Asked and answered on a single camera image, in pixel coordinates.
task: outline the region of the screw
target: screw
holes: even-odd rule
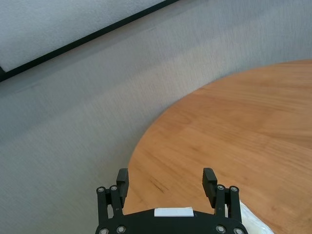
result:
[[[108,234],[109,231],[107,228],[102,229],[101,231],[99,231],[100,234]]]
[[[217,230],[218,233],[225,233],[225,227],[219,225],[219,226],[216,226],[215,228]]]
[[[234,228],[234,233],[235,234],[244,234],[243,230],[241,230],[240,228]]]
[[[124,227],[124,226],[119,226],[119,227],[117,227],[117,233],[124,233],[125,231],[126,231],[126,227]]]

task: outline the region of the round table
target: round table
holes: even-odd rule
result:
[[[275,233],[311,233],[312,60],[233,74],[172,105],[133,153],[124,213],[212,213],[204,167]]]

